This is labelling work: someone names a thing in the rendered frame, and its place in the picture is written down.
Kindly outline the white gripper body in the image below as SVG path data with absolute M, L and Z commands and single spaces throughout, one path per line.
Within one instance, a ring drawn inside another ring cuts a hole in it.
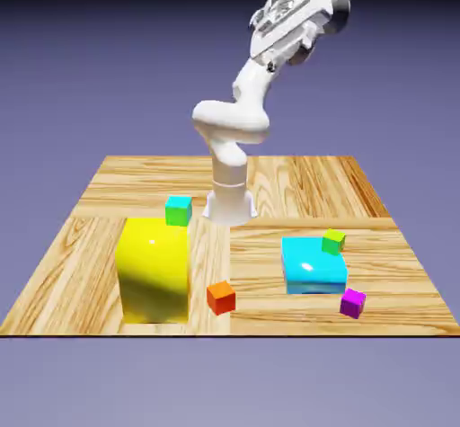
M 310 49 L 333 15 L 333 0 L 278 1 L 252 34 L 255 61 L 288 61 L 305 45 Z

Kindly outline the small teal green cube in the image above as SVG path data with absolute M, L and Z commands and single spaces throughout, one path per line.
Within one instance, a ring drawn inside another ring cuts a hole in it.
M 171 195 L 165 203 L 165 221 L 168 226 L 186 227 L 192 216 L 190 196 Z

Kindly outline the small lime green cube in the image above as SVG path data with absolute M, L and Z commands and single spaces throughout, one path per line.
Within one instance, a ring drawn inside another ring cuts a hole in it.
M 331 255 L 341 254 L 346 234 L 340 230 L 328 228 L 322 238 L 322 251 Z

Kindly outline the small orange cube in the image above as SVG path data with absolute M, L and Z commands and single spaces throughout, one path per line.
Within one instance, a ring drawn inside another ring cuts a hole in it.
M 236 293 L 226 281 L 207 286 L 207 302 L 216 316 L 232 312 L 236 307 Z

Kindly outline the small purple cube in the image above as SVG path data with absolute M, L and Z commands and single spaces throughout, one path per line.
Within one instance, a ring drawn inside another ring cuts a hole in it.
M 366 299 L 367 295 L 364 292 L 346 289 L 341 297 L 340 313 L 354 319 L 359 319 Z

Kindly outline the large cyan box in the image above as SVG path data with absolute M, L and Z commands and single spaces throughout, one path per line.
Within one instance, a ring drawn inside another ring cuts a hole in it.
M 341 294 L 348 281 L 342 254 L 328 254 L 318 236 L 283 236 L 280 243 L 286 292 L 302 294 Z

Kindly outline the large yellow box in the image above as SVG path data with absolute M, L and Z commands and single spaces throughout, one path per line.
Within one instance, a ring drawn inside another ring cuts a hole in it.
M 115 263 L 124 321 L 183 324 L 190 308 L 188 229 L 163 218 L 129 218 Z

